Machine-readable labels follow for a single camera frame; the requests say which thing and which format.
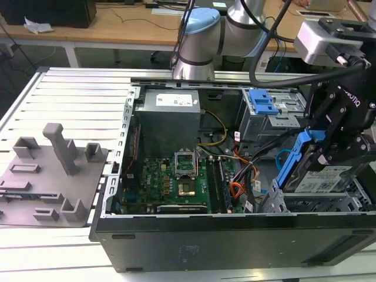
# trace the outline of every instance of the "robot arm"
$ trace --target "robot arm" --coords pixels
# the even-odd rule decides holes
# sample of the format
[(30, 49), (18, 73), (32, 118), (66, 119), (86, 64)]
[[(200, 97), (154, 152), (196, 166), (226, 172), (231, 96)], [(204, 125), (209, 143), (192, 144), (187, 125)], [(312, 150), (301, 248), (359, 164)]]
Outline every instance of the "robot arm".
[(375, 142), (363, 133), (376, 117), (374, 14), (376, 1), (368, 22), (322, 18), (302, 24), (294, 45), (304, 61), (342, 65), (343, 70), (361, 64), (364, 67), (346, 77), (312, 85), (305, 110), (308, 126), (276, 179), (284, 192), (307, 192), (306, 174), (330, 166), (344, 167), (345, 176), (328, 190), (346, 187), (376, 160)]
[[(264, 22), (265, 0), (245, 0), (258, 21)], [(247, 15), (236, 0), (226, 17), (209, 8), (192, 10), (189, 17), (173, 78), (213, 80), (214, 55), (253, 56), (265, 33)]]

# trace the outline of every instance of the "desk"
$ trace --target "desk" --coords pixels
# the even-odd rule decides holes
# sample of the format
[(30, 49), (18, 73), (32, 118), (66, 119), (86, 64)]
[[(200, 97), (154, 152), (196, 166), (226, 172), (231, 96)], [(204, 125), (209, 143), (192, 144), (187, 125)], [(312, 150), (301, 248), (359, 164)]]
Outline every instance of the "desk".
[[(113, 150), (117, 144), (116, 129), (121, 124), (130, 77), (145, 76), (169, 78), (171, 73), (168, 70), (84, 68), (51, 68), (46, 73), (37, 72), (0, 121), (0, 174), (14, 157), (12, 145), (18, 136), (37, 136), (38, 144), (48, 144), (41, 136), (46, 122), (61, 122), (64, 137), (73, 138), (77, 146), (99, 142), (102, 147)], [(257, 78), (276, 80), (297, 76), (299, 75), (290, 73), (264, 73)], [(249, 78), (245, 72), (216, 72), (216, 80), (240, 83), (248, 82)], [(109, 154), (108, 161), (112, 160), (112, 155)], [(110, 166), (106, 165), (103, 174), (108, 173)], [(90, 213), (89, 224), (92, 216), (93, 212)], [(301, 282), (376, 280), (376, 244), (334, 267), (119, 274), (112, 268), (101, 245), (89, 241), (89, 230), (90, 227), (47, 229), (0, 226), (0, 281), (247, 282), (287, 281), (288, 278), (301, 278)]]
[[(281, 0), (266, 0), (265, 15), (276, 17), (282, 4)], [(367, 11), (370, 3), (360, 3), (360, 5)], [(146, 9), (144, 6), (114, 9), (106, 9), (105, 7), (105, 5), (98, 7), (96, 18), (87, 29), (53, 26), (53, 32), (35, 35), (23, 26), (7, 25), (4, 19), (2, 20), (2, 24), (20, 45), (60, 46), (65, 48), (69, 64), (73, 68), (80, 67), (75, 49), (77, 47), (172, 51), (177, 38), (177, 30), (165, 30), (146, 21), (126, 21), (121, 23), (122, 20), (120, 18), (127, 20), (147, 19), (162, 27), (177, 29), (180, 23), (180, 16), (154, 15), (151, 9)], [(296, 14), (296, 10), (304, 10), (304, 8), (291, 4), (289, 11), (292, 14)], [(282, 36), (295, 38), (304, 17), (292, 15), (291, 13), (286, 13), (278, 29), (278, 33)], [(336, 17), (338, 18), (356, 19), (353, 13), (348, 10), (337, 14)], [(12, 43), (2, 30), (0, 30), (0, 43)], [(267, 62), (276, 49), (276, 42), (270, 42), (259, 61), (258, 72), (265, 71)], [(293, 44), (287, 44), (285, 56), (297, 56)]]
[[(265, 16), (273, 16), (274, 18), (276, 18), (282, 6), (283, 6), (283, 3), (280, 0), (266, 0), (265, 7), (264, 7)], [(362, 7), (363, 11), (367, 14), (371, 6), (371, 3), (359, 2), (359, 6)], [(318, 19), (318, 17), (301, 16), (297, 13), (297, 11), (307, 11), (307, 10), (303, 7), (300, 7), (292, 3), (278, 26), (277, 33), (279, 35), (287, 37), (287, 38), (295, 38), (298, 35), (301, 24), (305, 21), (306, 18)], [(350, 11), (348, 7), (346, 7), (341, 12), (328, 12), (328, 13), (332, 14), (334, 17), (338, 19), (347, 19), (351, 21), (357, 21), (355, 15)], [(271, 20), (271, 22), (268, 23), (269, 27), (271, 27), (272, 24), (273, 24), (273, 20)], [(281, 43), (281, 46), (283, 46), (283, 48), (280, 48), (280, 51), (278, 52), (276, 56), (283, 56), (284, 44)], [(256, 69), (257, 72), (265, 72), (267, 64), (270, 58), (274, 55), (276, 50), (277, 50), (277, 43), (275, 40), (272, 40), (269, 43), (266, 51), (262, 54), (259, 60), (259, 63)], [(286, 43), (286, 54), (284, 56), (286, 58), (299, 58), (299, 55), (296, 52), (294, 45), (292, 43)]]

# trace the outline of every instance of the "white paper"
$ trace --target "white paper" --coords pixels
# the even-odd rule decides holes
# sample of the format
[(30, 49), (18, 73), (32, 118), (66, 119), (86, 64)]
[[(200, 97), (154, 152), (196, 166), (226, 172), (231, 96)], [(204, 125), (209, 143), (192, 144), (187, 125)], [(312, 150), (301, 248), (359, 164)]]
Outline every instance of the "white paper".
[(236, 142), (240, 142), (240, 132), (239, 131), (235, 131), (234, 139), (235, 139)]
[(213, 6), (214, 7), (219, 7), (219, 8), (226, 8), (226, 3), (222, 3), (222, 2), (213, 2)]
[(256, 180), (254, 182), (253, 190), (255, 190), (257, 192), (261, 192), (261, 181)]
[(276, 104), (274, 104), (275, 106), (276, 106), (276, 108), (283, 108), (283, 109), (287, 109), (287, 107), (286, 107), (286, 105), (285, 104), (283, 104), (283, 103), (276, 103)]
[(253, 212), (253, 205), (248, 201), (246, 201), (246, 209), (249, 210), (251, 213)]
[(25, 24), (23, 25), (26, 29), (31, 31), (32, 33), (38, 34), (40, 32), (50, 32), (53, 31), (51, 25), (49, 23), (36, 23), (29, 21), (25, 17)]
[(295, 192), (329, 193), (341, 180), (340, 174), (351, 166), (327, 166), (320, 172), (307, 172)]
[(190, 94), (158, 94), (156, 106), (193, 107)]

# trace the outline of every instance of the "sticker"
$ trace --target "sticker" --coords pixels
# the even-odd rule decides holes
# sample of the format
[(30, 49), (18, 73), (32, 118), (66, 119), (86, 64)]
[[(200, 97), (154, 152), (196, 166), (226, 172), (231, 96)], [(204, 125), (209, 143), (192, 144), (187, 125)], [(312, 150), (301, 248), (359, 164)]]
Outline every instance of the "sticker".
[(192, 107), (192, 95), (158, 94), (156, 106)]
[(320, 172), (307, 172), (295, 192), (329, 193), (341, 180), (341, 173), (351, 166), (327, 166)]
[(275, 103), (274, 105), (276, 106), (276, 108), (287, 109), (286, 105), (285, 105), (285, 104), (283, 104), (283, 103), (280, 103), (280, 104), (278, 104), (278, 103)]
[(5, 195), (7, 198), (14, 198), (14, 199), (22, 199), (22, 196), (20, 195)]
[(234, 139), (235, 139), (236, 142), (240, 142), (240, 132), (239, 131), (235, 131)]
[(218, 7), (218, 8), (226, 8), (226, 3), (222, 3), (222, 2), (213, 2), (213, 6), (214, 7)]
[(261, 192), (261, 181), (256, 180), (254, 182), (253, 190), (255, 190), (257, 192)]
[(246, 201), (246, 209), (249, 210), (251, 213), (253, 212), (253, 205), (248, 201)]

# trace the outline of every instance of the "hard drive label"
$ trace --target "hard drive label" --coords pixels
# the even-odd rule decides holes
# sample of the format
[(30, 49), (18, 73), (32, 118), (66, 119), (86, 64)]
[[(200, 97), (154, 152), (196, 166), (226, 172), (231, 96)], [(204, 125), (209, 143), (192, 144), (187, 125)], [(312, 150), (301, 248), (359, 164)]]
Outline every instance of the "hard drive label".
[(320, 172), (307, 172), (296, 193), (329, 193), (341, 180), (341, 173), (351, 166), (327, 166)]

